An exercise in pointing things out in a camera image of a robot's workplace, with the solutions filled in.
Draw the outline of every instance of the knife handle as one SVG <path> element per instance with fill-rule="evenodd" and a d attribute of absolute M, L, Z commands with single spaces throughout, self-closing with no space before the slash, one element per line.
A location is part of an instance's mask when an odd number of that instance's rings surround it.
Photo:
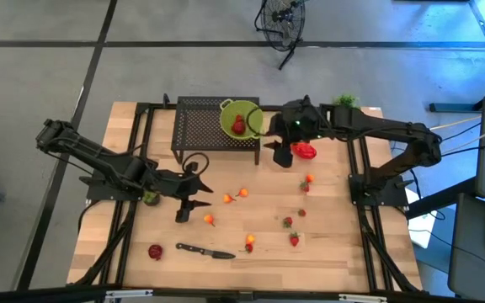
<path fill-rule="evenodd" d="M 177 249 L 182 248 L 182 249 L 187 250 L 189 252 L 198 252 L 198 253 L 201 253 L 201 254 L 205 253 L 205 249 L 203 249 L 203 248 L 193 247 L 191 245 L 187 245 L 187 244 L 183 244 L 183 243 L 177 243 L 177 244 L 175 244 L 175 247 Z"/>

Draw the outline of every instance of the fan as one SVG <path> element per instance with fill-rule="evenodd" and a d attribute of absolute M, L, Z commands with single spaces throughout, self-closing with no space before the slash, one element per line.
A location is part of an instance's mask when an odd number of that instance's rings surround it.
<path fill-rule="evenodd" d="M 257 31 L 264 32 L 265 39 L 277 51 L 289 51 L 278 69 L 293 56 L 296 46 L 302 41 L 302 29 L 306 8 L 305 0 L 262 0 L 256 19 L 253 21 Z M 261 27 L 258 19 L 261 16 Z"/>

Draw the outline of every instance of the concrete floor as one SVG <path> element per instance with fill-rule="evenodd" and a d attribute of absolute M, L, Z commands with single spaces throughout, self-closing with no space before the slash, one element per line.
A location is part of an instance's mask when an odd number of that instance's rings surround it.
<path fill-rule="evenodd" d="M 259 0 L 119 1 L 108 40 L 261 41 L 253 30 Z M 0 0 L 0 40 L 96 40 L 109 1 Z M 485 41 L 467 3 L 312 0 L 303 37 L 314 41 Z M 91 48 L 0 48 L 0 291 L 13 287 L 35 225 L 53 159 L 35 150 L 46 118 L 69 120 Z M 309 94 L 315 104 L 352 93 L 387 118 L 440 125 L 468 114 L 432 114 L 433 102 L 473 103 L 485 95 L 485 50 L 299 49 L 280 72 L 284 54 L 270 48 L 104 48 L 80 133 L 101 141 L 113 101 L 157 102 L 163 93 L 255 95 L 283 104 Z M 438 131 L 443 137 L 471 125 Z M 444 149 L 475 138 L 474 130 Z M 432 194 L 475 173 L 477 154 L 418 168 Z M 64 285 L 86 187 L 70 167 L 45 239 L 33 288 Z M 423 285 L 452 295 L 446 275 L 420 264 Z"/>

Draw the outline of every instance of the green colander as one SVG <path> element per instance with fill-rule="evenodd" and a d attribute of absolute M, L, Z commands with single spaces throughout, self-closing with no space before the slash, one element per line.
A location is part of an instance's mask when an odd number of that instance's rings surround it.
<path fill-rule="evenodd" d="M 220 113 L 220 126 L 222 130 L 224 130 L 224 132 L 233 139 L 258 139 L 259 135 L 253 133 L 248 125 L 246 125 L 246 130 L 242 135 L 237 135 L 232 131 L 232 125 L 233 123 L 235 123 L 235 118 L 238 114 L 240 114 L 244 118 L 244 122 L 246 123 L 246 118 L 248 116 L 248 113 L 250 113 L 250 110 L 257 107 L 257 104 L 246 100 L 225 100 L 220 104 L 220 109 L 222 110 L 222 112 Z M 250 115 L 248 123 L 252 126 L 253 130 L 261 132 L 261 125 L 263 125 L 263 111 L 261 111 L 261 109 L 254 110 L 254 112 Z"/>

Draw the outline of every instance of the wooden tabletop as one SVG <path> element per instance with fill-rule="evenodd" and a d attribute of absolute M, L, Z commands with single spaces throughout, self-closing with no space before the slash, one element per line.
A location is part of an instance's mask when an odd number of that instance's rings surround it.
<path fill-rule="evenodd" d="M 136 103 L 115 102 L 109 117 L 103 145 L 124 152 L 131 133 Z M 378 108 L 363 108 L 365 113 L 381 117 Z M 265 113 L 264 125 L 273 113 Z M 159 168 L 181 171 L 170 150 L 175 110 L 156 110 L 153 116 L 149 158 Z M 144 118 L 140 126 L 144 127 Z M 263 138 L 261 144 L 273 140 Z M 368 138 L 372 166 L 391 158 L 387 141 Z M 299 290 L 368 291 L 365 260 L 355 207 L 351 204 L 347 176 L 347 146 L 340 141 L 312 141 L 317 156 L 311 161 L 294 157 L 291 168 L 272 161 L 272 151 L 261 151 L 260 163 L 253 164 L 253 152 L 213 151 L 202 181 L 214 194 L 198 193 L 194 199 L 212 206 L 193 210 L 190 220 L 175 222 L 179 202 L 162 197 L 160 205 L 139 203 L 125 271 L 125 287 L 181 288 L 209 290 Z M 359 170 L 362 161 L 359 157 Z M 299 183 L 308 174 L 315 176 L 310 192 L 303 193 Z M 224 194 L 248 189 L 247 198 L 222 202 Z M 80 279 L 103 251 L 114 211 L 114 201 L 103 201 L 83 217 L 68 282 Z M 306 217 L 297 215 L 299 209 Z M 397 266 L 416 287 L 421 288 L 413 246 L 405 217 L 392 207 L 381 207 L 386 248 Z M 203 217 L 215 217 L 216 227 Z M 282 219 L 293 218 L 292 229 Z M 290 232 L 301 235 L 297 247 L 289 242 Z M 252 253 L 244 252 L 248 234 L 256 237 Z M 175 248 L 177 242 L 229 252 L 234 259 L 213 259 L 196 252 Z M 160 261 L 149 258 L 152 244 L 163 247 Z M 119 251 L 112 261 L 109 281 L 115 281 Z M 381 264 L 374 252 L 377 284 L 384 288 Z"/>

